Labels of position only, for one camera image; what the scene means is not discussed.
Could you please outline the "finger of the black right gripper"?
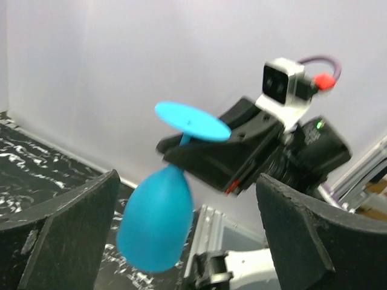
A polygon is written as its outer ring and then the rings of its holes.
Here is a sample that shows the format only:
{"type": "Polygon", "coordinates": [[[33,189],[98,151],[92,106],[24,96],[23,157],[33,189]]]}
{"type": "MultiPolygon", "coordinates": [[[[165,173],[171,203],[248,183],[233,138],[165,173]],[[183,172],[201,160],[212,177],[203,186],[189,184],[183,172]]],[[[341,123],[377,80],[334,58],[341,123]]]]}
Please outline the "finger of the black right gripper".
{"type": "Polygon", "coordinates": [[[232,131],[227,141],[216,143],[193,137],[179,149],[183,135],[178,134],[160,140],[156,150],[159,153],[255,153],[265,149],[266,112],[257,108],[250,99],[239,99],[219,120],[232,131]]]}
{"type": "MultiPolygon", "coordinates": [[[[282,136],[283,124],[266,116],[266,147],[282,136]]],[[[247,168],[253,153],[163,153],[163,159],[187,171],[214,189],[225,192],[231,183],[247,168]]]]}

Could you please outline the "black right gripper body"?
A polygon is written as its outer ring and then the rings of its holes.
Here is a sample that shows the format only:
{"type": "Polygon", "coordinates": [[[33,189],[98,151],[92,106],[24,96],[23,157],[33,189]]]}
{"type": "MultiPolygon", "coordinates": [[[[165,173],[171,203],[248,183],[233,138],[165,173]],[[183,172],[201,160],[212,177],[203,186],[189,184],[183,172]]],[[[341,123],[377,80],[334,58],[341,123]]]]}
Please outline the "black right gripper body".
{"type": "Polygon", "coordinates": [[[262,150],[248,162],[247,168],[225,190],[225,194],[238,195],[254,184],[264,173],[290,186],[299,185],[300,173],[293,150],[301,146],[301,122],[297,122],[290,132],[274,140],[268,149],[262,150]]]}

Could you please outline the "blue wine glass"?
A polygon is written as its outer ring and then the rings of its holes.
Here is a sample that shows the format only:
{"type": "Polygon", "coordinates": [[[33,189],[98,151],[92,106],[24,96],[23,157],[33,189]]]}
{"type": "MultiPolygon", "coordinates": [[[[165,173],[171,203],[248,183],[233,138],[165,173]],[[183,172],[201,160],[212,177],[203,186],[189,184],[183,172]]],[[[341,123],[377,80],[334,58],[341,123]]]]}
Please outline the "blue wine glass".
{"type": "MultiPolygon", "coordinates": [[[[182,132],[179,146],[191,138],[221,142],[231,135],[223,121],[188,105],[161,101],[155,113],[182,132]]],[[[132,192],[117,233],[117,249],[139,271],[167,271],[181,257],[193,218],[194,202],[184,172],[169,164],[149,175],[132,192]]]]}

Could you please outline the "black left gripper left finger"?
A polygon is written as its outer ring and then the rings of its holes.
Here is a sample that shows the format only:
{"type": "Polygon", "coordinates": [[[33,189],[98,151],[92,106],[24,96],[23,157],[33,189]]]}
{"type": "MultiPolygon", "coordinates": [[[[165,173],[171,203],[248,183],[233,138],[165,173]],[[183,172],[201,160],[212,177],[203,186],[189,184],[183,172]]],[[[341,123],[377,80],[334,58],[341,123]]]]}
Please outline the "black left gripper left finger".
{"type": "Polygon", "coordinates": [[[1,289],[93,289],[119,193],[116,170],[1,218],[1,289]]]}

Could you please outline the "aluminium frame rail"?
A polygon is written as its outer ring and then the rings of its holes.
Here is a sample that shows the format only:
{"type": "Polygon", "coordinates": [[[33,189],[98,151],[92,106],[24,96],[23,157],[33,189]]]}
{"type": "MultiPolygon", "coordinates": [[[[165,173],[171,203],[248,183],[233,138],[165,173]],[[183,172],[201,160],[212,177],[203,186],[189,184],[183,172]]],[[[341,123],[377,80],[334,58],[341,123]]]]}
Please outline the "aluminium frame rail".
{"type": "MultiPolygon", "coordinates": [[[[333,187],[320,185],[314,195],[355,212],[375,210],[386,214],[386,140],[377,143],[333,187]]],[[[185,277],[192,272],[194,255],[215,251],[255,251],[268,247],[264,232],[255,233],[225,213],[202,205],[195,220],[185,277]]]]}

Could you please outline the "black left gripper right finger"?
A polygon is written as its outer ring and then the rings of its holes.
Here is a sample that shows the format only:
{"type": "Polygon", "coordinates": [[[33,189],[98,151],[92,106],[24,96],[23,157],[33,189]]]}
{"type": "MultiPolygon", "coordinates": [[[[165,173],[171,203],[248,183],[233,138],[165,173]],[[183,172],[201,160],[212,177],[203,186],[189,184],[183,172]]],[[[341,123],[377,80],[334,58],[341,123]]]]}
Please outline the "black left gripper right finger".
{"type": "Polygon", "coordinates": [[[259,211],[282,289],[386,289],[386,222],[262,174],[259,211]]]}

